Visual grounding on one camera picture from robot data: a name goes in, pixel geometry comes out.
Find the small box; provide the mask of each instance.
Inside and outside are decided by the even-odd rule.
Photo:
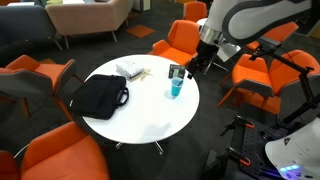
[[[179,77],[181,79],[184,78],[184,74],[186,72],[185,66],[180,66],[176,64],[170,64],[169,67],[169,78]]]

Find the chair leg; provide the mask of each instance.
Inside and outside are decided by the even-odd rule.
[[[114,31],[112,31],[111,33],[112,33],[112,37],[113,37],[114,42],[117,43],[118,40],[117,40],[116,34],[114,33]]]
[[[64,112],[64,114],[67,116],[67,118],[70,121],[75,121],[75,119],[73,118],[73,116],[70,114],[68,108],[66,107],[66,105],[63,103],[63,101],[58,98],[58,97],[54,97],[55,100],[57,101],[58,105],[60,106],[60,108],[62,109],[62,111]]]
[[[219,101],[217,107],[220,107],[228,99],[228,97],[234,93],[236,89],[236,87],[232,87],[229,92]]]
[[[63,50],[61,45],[59,44],[59,42],[57,41],[57,39],[55,37],[49,37],[49,39],[51,39],[59,48],[59,50]]]
[[[79,76],[77,76],[77,75],[72,75],[74,78],[76,78],[78,81],[80,81],[82,84],[84,83],[84,81],[81,79],[81,78],[79,78]]]
[[[5,102],[10,103],[10,104],[13,104],[13,103],[16,102],[15,100],[12,100],[12,99],[4,97],[4,96],[0,96],[0,100],[1,101],[5,101]]]
[[[126,26],[127,26],[127,27],[129,26],[129,20],[128,20],[128,18],[126,18]]]
[[[67,36],[63,36],[63,38],[64,38],[64,42],[66,43],[67,49],[69,49],[68,37]]]
[[[263,97],[263,101],[261,103],[261,108],[263,108],[267,104],[268,99],[269,99],[269,97],[265,97],[265,96]]]
[[[29,110],[29,105],[28,105],[28,101],[27,98],[22,98],[22,108],[23,108],[23,112],[27,117],[31,116],[30,110]]]
[[[228,79],[230,79],[231,78],[231,73],[230,74],[228,74],[225,78],[223,78],[220,82],[219,82],[219,85],[221,86],[224,82],[226,82]]]

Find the gray carpet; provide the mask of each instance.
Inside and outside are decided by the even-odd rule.
[[[152,50],[152,44],[160,39],[166,39],[170,24],[182,17],[182,5],[169,3],[168,0],[153,0],[152,11],[142,14],[129,21],[129,26],[137,24],[153,28],[156,32],[137,38],[125,32],[123,24],[116,32],[118,43],[112,39],[110,32],[90,35],[72,36],[70,49],[59,51],[49,40],[32,42],[17,42],[0,48],[0,65],[5,66],[22,54],[27,54],[37,60],[51,58],[57,63],[65,63],[69,59],[77,62],[77,74],[85,79],[94,69],[117,57],[146,54]],[[287,51],[302,49],[317,59],[320,59],[320,41],[294,34],[283,45]],[[226,63],[217,61],[222,66],[232,69],[237,58]],[[219,134],[226,123],[237,114],[238,107],[226,102],[216,108],[216,103],[231,87],[228,82],[220,87],[218,82],[227,72],[212,66],[207,75],[197,73],[195,79],[200,91],[198,111],[191,122],[174,136],[160,142],[165,153],[160,156],[153,144],[128,145],[121,149],[115,148],[115,143],[95,134],[86,126],[80,117],[77,123],[91,133],[101,144],[106,146],[103,152],[108,162],[112,180],[196,180],[201,176],[201,170],[210,149],[222,153],[230,145],[232,131],[225,136]],[[60,97],[68,104],[70,96],[80,86],[71,79]],[[33,138],[66,123],[67,119],[52,99],[29,99],[32,116],[23,115],[21,101],[17,97],[14,104],[0,102],[0,149],[17,153],[20,148],[28,144]],[[299,93],[290,95],[284,101],[282,116],[289,114],[303,102]],[[302,119],[312,120],[319,109],[309,111]]]

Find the table leg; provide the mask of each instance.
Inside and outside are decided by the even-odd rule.
[[[116,148],[117,148],[117,149],[120,149],[120,147],[122,146],[122,144],[123,144],[122,142],[119,142],[119,143],[116,145]]]
[[[161,146],[159,145],[158,142],[155,142],[154,145],[157,147],[159,154],[162,155],[164,153],[163,149],[161,148]]]

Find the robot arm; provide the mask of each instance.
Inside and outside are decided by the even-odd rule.
[[[319,0],[214,0],[188,78],[226,42],[246,45],[270,29],[317,11]]]

